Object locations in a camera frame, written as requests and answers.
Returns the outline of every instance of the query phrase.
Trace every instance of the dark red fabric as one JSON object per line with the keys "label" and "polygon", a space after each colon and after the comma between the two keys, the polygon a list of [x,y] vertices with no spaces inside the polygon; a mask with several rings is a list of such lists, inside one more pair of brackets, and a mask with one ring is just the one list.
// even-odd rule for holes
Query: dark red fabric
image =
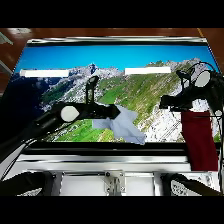
{"label": "dark red fabric", "polygon": [[208,116],[209,111],[181,112],[182,134],[187,144],[192,171],[218,171],[218,155]]}

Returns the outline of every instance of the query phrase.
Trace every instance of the light blue cloth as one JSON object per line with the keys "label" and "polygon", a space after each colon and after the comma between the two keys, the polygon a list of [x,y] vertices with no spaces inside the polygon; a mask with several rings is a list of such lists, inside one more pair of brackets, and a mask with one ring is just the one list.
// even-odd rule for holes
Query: light blue cloth
{"label": "light blue cloth", "polygon": [[92,127],[98,129],[108,128],[114,132],[114,138],[124,138],[127,142],[145,144],[145,134],[138,130],[132,123],[138,116],[135,111],[130,111],[120,105],[115,105],[120,114],[115,119],[93,119]]}

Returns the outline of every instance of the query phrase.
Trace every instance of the brown floor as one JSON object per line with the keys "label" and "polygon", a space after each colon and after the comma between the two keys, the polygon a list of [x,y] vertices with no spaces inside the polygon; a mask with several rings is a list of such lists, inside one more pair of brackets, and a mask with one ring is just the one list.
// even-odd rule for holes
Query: brown floor
{"label": "brown floor", "polygon": [[[30,28],[30,33],[13,33],[10,28],[0,28],[13,45],[0,44],[0,60],[14,69],[27,40],[35,38],[75,36],[204,36],[224,71],[224,28]],[[4,92],[9,77],[0,72],[0,93]]]}

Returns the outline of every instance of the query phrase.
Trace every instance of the white strip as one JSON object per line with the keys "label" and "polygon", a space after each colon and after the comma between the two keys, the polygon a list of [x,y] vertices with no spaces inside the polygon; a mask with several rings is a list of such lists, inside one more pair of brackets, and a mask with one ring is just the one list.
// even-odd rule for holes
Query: white strip
{"label": "white strip", "polygon": [[68,77],[68,70],[21,70],[20,76],[25,77]]}
{"label": "white strip", "polygon": [[125,75],[171,73],[170,67],[125,68]]}

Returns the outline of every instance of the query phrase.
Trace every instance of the metal bracket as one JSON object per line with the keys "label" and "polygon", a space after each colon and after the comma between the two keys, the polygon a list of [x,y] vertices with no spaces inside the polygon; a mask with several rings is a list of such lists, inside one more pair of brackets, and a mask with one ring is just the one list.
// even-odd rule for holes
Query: metal bracket
{"label": "metal bracket", "polygon": [[126,193],[125,173],[123,170],[105,171],[105,191],[108,196],[122,196]]}

